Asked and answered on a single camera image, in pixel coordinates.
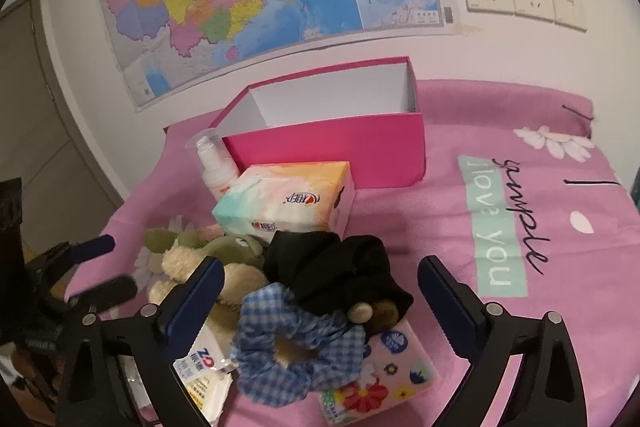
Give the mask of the white wall switch plate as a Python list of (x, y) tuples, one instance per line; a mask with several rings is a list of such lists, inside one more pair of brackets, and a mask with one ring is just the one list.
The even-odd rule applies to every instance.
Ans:
[(587, 31), (587, 19), (582, 0), (553, 0), (554, 22), (582, 32)]

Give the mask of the white lotion pump bottle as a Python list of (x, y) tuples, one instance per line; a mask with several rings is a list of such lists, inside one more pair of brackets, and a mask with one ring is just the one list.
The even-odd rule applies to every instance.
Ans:
[(209, 128), (194, 134), (186, 142), (186, 150), (198, 167), (207, 190), (218, 202), (240, 176), (240, 170), (224, 141), (214, 129)]

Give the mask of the beige teddy bear plush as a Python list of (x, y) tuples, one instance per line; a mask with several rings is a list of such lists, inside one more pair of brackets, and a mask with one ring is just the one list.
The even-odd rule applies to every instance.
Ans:
[[(171, 247), (163, 254), (160, 262), (163, 276), (149, 289), (149, 302), (159, 305), (171, 289), (186, 283), (207, 257), (210, 254), (206, 248), (194, 249), (181, 245)], [(217, 337), (230, 339), (238, 326), (243, 298), (267, 286), (268, 280), (262, 269), (253, 263), (226, 261), (226, 258), (236, 258), (236, 254), (226, 258), (215, 254), (215, 257), (224, 262), (224, 287), (208, 314), (206, 326)]]

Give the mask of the black fabric hat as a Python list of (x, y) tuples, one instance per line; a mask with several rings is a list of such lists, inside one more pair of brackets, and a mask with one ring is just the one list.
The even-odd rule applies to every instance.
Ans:
[(341, 239), (317, 231), (274, 234), (264, 254), (265, 276), (294, 294), (299, 308), (318, 315), (340, 312), (369, 337), (392, 329), (413, 304), (394, 280), (386, 248), (376, 236)]

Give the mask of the white yellow wet wipes pack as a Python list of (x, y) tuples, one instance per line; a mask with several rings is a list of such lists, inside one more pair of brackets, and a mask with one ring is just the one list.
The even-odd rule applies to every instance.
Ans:
[[(122, 363), (128, 390), (142, 419), (149, 426), (160, 426), (134, 358), (121, 355), (119, 362)], [(172, 365), (192, 403), (212, 426), (218, 425), (232, 384), (232, 376), (227, 372), (227, 362), (213, 324), (207, 321), (188, 355), (177, 359)]]

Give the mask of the pink printed table cloth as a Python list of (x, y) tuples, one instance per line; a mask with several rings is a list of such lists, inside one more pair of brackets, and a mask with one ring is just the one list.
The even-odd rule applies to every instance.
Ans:
[[(418, 288), (420, 259), (510, 313), (562, 315), (582, 374), (589, 426), (611, 426), (639, 378), (639, 213), (604, 154), (585, 138), (592, 103), (550, 89), (480, 81), (418, 82), (426, 170), (413, 186), (358, 190), (346, 235), (382, 239), (398, 283), (413, 293), (408, 322), (435, 366), (424, 393), (352, 426), (429, 426), (468, 363)], [(155, 169), (107, 223), (116, 251), (80, 266), (66, 296), (120, 273), (152, 284), (147, 228), (213, 223), (214, 200), (186, 141), (217, 114), (168, 128)]]

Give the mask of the green frog plush toy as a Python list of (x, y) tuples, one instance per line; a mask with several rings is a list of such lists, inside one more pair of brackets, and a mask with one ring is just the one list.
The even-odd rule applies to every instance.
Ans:
[(262, 269), (264, 247), (250, 235), (226, 234), (219, 225), (174, 232), (154, 228), (144, 232), (143, 244), (153, 254), (161, 254), (176, 265), (198, 263), (204, 257), (214, 257), (224, 265), (241, 263)]

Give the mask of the pastel tissue box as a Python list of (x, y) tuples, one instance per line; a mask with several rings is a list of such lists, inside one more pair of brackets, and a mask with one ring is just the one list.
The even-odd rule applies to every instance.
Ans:
[(213, 217), (224, 233), (266, 242), (277, 231), (343, 236), (355, 195), (347, 161), (254, 165), (217, 202)]

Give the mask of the grey door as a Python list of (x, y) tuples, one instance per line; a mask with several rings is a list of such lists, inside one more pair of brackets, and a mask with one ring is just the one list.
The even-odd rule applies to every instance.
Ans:
[(122, 205), (82, 136), (55, 74), (40, 0), (1, 12), (1, 178), (23, 185), (22, 237), (41, 254), (100, 234)]

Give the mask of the pink floral tissue pack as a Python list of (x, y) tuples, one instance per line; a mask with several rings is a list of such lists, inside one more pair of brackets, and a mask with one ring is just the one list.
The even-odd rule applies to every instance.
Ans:
[(348, 425), (420, 395), (437, 378), (420, 339), (403, 319), (393, 329), (370, 338), (356, 381), (321, 392), (319, 402), (329, 426)]

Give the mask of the pink open storage box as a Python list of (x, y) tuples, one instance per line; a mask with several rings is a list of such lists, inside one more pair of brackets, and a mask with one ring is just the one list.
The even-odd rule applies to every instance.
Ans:
[(359, 188), (425, 174), (425, 127), (409, 57), (294, 72), (244, 88), (213, 120), (240, 169), (346, 161)]

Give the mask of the blue checked scrunchie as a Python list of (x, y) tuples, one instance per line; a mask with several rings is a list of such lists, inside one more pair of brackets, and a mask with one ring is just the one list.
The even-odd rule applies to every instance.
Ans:
[(245, 296), (231, 343), (238, 388), (250, 401), (285, 407), (360, 374), (366, 332), (341, 313), (311, 314), (273, 283)]

